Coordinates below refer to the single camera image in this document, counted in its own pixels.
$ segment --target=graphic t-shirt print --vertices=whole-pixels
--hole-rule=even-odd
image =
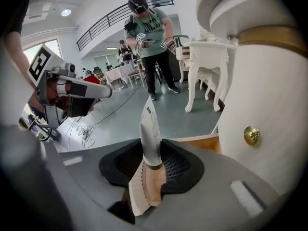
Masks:
[[[155,18],[152,18],[148,22],[143,22],[142,25],[145,33],[155,31],[161,26],[160,22]]]

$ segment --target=wooden board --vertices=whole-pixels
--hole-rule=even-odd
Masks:
[[[173,140],[188,143],[189,145],[221,154],[218,133],[187,138],[177,138]]]

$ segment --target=brass knob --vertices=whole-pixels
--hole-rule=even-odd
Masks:
[[[244,130],[244,139],[248,145],[255,145],[258,141],[260,130],[253,127],[246,127]]]

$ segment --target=staircase railing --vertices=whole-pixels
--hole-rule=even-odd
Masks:
[[[173,0],[146,0],[150,8],[156,8],[161,6],[173,5]],[[128,18],[131,15],[131,11],[128,4],[112,10],[102,19],[96,22],[91,28],[86,31],[84,35],[77,41],[79,51],[81,51],[87,44],[89,44],[95,37],[102,33],[107,28],[111,27],[115,23]]]

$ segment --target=green t-shirt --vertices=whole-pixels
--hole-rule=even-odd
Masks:
[[[154,56],[160,53],[163,53],[167,50],[167,48],[160,47],[162,41],[165,40],[165,26],[162,24],[161,20],[164,18],[168,18],[165,12],[152,8],[156,15],[149,12],[149,16],[146,18],[138,18],[133,15],[134,22],[137,23],[137,27],[134,31],[130,31],[128,33],[124,30],[125,38],[136,38],[139,33],[144,33],[145,40],[156,40],[155,43],[151,44],[149,48],[141,48],[140,47],[140,57],[148,57]]]

